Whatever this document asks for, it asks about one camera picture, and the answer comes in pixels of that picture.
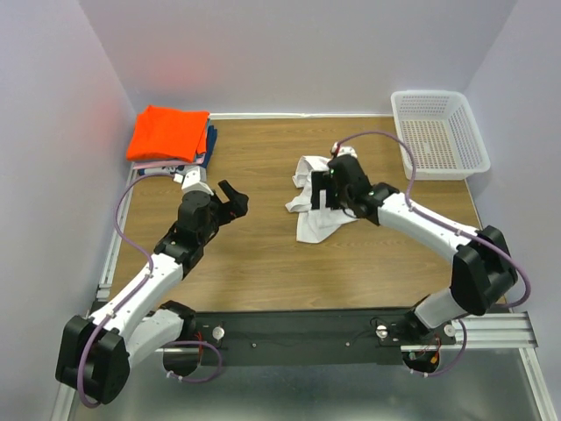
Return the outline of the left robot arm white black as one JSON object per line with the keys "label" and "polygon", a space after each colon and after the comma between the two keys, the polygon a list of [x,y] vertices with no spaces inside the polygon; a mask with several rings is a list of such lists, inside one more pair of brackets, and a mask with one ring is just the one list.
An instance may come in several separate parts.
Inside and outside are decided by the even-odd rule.
{"label": "left robot arm white black", "polygon": [[135,363],[160,346],[170,342],[185,346],[193,339],[193,323],[179,313],[167,309],[148,313],[198,264],[220,226],[247,214],[247,195],[226,180],[218,186],[225,201],[205,182],[183,188],[177,219],[153,252],[145,255],[146,265],[101,308],[86,318],[67,321],[55,378],[75,389],[84,406],[94,409],[111,403]]}

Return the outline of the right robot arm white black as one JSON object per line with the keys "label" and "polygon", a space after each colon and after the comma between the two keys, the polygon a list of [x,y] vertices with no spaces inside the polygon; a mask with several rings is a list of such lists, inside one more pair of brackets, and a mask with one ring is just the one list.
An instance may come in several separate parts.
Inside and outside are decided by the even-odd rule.
{"label": "right robot arm white black", "polygon": [[441,325],[464,315],[483,316],[517,282],[502,232],[489,225],[478,230],[449,220],[414,203],[397,188],[370,183],[351,155],[332,159],[311,174],[311,206],[351,211],[374,225],[408,235],[451,264],[449,287],[426,296],[398,322],[396,331],[416,344]]}

